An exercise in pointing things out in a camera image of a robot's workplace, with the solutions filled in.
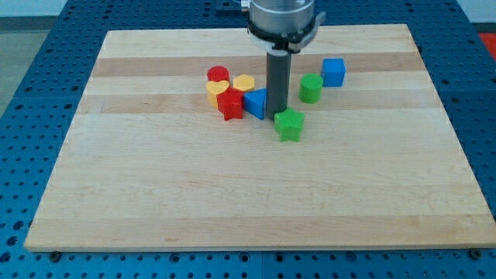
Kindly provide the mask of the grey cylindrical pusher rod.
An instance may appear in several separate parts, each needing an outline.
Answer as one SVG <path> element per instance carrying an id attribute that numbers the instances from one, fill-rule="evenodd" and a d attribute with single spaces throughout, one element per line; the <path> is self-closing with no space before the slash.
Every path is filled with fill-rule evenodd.
<path id="1" fill-rule="evenodd" d="M 274 119 L 274 115 L 283 112 L 288 106 L 289 82 L 291 74 L 291 55 L 267 54 L 267 96 L 266 117 Z"/>

